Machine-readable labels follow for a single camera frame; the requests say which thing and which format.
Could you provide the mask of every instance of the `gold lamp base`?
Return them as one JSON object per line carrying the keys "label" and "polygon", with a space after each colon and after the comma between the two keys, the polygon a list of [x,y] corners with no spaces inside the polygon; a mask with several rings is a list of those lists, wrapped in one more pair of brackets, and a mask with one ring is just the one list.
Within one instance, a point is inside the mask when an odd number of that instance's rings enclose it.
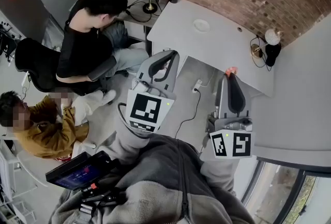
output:
{"label": "gold lamp base", "polygon": [[145,13],[154,13],[157,11],[157,6],[156,4],[152,3],[152,0],[149,0],[148,3],[143,6],[143,11]]}
{"label": "gold lamp base", "polygon": [[258,44],[252,44],[250,48],[255,58],[262,58],[262,54],[260,53],[261,47]]}

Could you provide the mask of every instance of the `white lampshade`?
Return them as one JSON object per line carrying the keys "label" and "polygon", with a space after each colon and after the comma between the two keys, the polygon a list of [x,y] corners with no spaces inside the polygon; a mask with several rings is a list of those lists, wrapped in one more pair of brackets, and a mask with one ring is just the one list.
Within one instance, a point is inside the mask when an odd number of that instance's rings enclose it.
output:
{"label": "white lampshade", "polygon": [[280,34],[281,34],[281,32],[275,32],[274,29],[268,29],[265,32],[264,37],[268,44],[275,46],[275,45],[279,44],[279,42],[280,42]]}

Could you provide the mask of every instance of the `armrest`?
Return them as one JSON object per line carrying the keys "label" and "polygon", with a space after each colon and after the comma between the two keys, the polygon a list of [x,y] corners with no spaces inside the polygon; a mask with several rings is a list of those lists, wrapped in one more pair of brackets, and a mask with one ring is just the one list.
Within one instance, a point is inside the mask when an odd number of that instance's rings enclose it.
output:
{"label": "armrest", "polygon": [[96,67],[92,72],[88,74],[88,77],[92,81],[96,81],[102,75],[104,75],[107,71],[112,69],[116,65],[116,59],[114,56],[111,56],[109,59],[102,62],[98,67]]}

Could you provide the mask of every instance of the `gray hoodie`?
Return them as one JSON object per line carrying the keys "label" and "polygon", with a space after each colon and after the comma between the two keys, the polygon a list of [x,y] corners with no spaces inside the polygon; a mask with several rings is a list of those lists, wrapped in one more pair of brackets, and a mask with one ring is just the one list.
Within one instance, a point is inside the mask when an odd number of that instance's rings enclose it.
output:
{"label": "gray hoodie", "polygon": [[106,177],[103,185],[125,192],[122,205],[81,213],[80,191],[65,190],[49,224],[205,223],[254,224],[233,192],[236,163],[201,161],[188,143],[157,134],[144,135],[120,118],[99,147],[129,166],[124,175]]}

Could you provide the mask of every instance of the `black t-shirt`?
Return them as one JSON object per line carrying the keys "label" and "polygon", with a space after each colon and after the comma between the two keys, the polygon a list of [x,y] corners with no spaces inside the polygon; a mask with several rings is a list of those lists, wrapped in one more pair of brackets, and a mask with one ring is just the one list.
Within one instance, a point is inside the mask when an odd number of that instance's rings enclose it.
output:
{"label": "black t-shirt", "polygon": [[82,33],[69,27],[74,15],[86,6],[86,1],[76,2],[66,22],[56,72],[60,78],[88,75],[112,54],[110,40],[98,29],[92,28],[90,32]]}

